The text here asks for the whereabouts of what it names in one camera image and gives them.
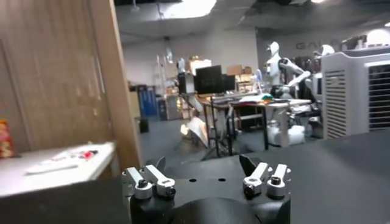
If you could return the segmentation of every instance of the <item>metal screw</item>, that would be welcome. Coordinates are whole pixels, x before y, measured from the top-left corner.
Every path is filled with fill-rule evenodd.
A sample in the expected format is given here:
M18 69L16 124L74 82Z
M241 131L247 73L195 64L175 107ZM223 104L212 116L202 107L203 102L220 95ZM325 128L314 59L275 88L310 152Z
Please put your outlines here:
M279 177L271 177L271 184L279 185L281 182L282 180Z
M244 194L251 198L251 197L254 197L255 196L255 189L252 185L247 185L244 187Z
M166 196L168 196L169 198L173 198L176 194L176 189L174 189L173 187L169 187L166 189Z
M138 187L144 188L146 186L147 186L147 181L146 180L142 179L142 180L138 181Z

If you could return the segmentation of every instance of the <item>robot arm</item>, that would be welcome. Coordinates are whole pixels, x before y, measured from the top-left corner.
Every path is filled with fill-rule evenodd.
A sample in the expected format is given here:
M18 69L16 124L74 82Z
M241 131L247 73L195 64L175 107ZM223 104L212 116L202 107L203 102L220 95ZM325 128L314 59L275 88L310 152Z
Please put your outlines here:
M301 74L300 76L298 76L298 77L294 78L293 80L291 80L291 82L289 82L289 83L287 84L287 86L293 86L293 85L295 85L295 84L298 84L298 83L300 83L301 81L303 81L303 80L307 79L308 77L310 77L310 75L311 75L310 72L305 71L305 72L303 72L303 74Z
M296 64L291 62L288 58L281 59L279 61L279 66L284 70L286 70L286 72L289 74L295 74L300 76L305 72L302 68L298 67Z
M291 62L288 58L281 59L279 62L279 66L285 69L287 73L297 75L296 78L294 78L287 84L288 87L298 84L299 82L307 79L311 75L310 72L304 71L302 68Z
M306 79L305 80L306 87L310 89L310 91L313 93L313 81L311 79Z

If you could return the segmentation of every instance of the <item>cardboard box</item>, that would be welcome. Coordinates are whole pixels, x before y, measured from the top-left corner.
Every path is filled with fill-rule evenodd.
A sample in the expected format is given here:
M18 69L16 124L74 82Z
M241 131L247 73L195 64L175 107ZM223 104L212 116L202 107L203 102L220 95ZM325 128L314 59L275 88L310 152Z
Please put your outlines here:
M249 67L249 66L246 66L245 68L244 68L244 74L251 74L252 75L252 68L251 67Z
M190 61L185 61L185 71L189 72L189 73L192 73L191 62Z
M243 73L243 66L242 65L233 65L229 66L226 69L227 75L241 75Z

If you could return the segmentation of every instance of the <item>ceiling light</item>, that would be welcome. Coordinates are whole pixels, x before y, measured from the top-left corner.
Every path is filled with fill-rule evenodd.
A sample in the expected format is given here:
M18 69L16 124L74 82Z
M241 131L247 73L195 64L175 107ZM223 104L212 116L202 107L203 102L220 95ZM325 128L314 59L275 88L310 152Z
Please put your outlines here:
M207 16L216 0L184 0L173 4L163 14L166 19L184 19Z
M325 0L311 0L312 3L323 3Z

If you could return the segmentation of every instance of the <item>black monitor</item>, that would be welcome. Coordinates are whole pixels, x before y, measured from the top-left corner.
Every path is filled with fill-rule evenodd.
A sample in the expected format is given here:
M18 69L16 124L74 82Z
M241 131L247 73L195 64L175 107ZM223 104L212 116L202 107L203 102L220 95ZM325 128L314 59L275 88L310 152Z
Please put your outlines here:
M225 91L236 90L236 77L234 75L223 74L222 78L224 79Z
M221 65L197 69L194 87L198 94L224 93Z

